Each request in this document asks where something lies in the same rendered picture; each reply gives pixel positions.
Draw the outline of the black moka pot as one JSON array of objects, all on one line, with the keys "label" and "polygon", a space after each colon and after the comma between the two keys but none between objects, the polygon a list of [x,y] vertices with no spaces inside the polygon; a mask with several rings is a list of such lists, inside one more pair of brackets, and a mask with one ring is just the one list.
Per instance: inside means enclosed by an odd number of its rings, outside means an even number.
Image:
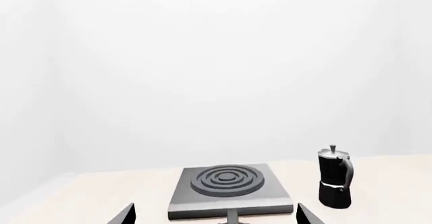
[{"label": "black moka pot", "polygon": [[354,177],[354,167],[347,152],[336,150],[331,144],[318,152],[319,201],[334,209],[347,209],[352,204],[350,185]]}]

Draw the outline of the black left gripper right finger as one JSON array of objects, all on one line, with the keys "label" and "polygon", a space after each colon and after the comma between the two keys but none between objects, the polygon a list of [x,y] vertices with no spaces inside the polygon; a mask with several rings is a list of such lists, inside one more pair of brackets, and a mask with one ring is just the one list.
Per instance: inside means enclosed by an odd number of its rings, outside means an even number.
[{"label": "black left gripper right finger", "polygon": [[325,224],[320,218],[303,205],[298,203],[296,211],[297,224]]}]

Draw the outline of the grey stove knob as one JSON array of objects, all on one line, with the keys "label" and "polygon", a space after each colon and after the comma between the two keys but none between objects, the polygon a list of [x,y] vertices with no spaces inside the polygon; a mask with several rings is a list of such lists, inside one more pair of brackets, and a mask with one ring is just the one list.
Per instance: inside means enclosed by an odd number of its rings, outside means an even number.
[{"label": "grey stove knob", "polygon": [[236,209],[227,210],[227,223],[226,224],[239,224],[238,212]]}]

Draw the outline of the grey single-burner stove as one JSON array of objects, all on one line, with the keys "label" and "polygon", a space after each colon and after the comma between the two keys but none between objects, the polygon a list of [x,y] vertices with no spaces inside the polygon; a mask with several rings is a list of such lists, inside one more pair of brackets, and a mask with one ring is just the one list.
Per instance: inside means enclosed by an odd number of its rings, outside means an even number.
[{"label": "grey single-burner stove", "polygon": [[217,165],[182,170],[167,209],[170,221],[238,215],[289,214],[294,201],[270,166]]}]

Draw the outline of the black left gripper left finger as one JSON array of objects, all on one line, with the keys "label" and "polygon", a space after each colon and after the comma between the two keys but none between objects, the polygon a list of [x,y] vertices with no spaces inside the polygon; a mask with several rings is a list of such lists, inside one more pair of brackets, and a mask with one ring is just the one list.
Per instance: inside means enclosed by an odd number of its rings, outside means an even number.
[{"label": "black left gripper left finger", "polygon": [[107,224],[135,224],[136,211],[134,203],[130,203]]}]

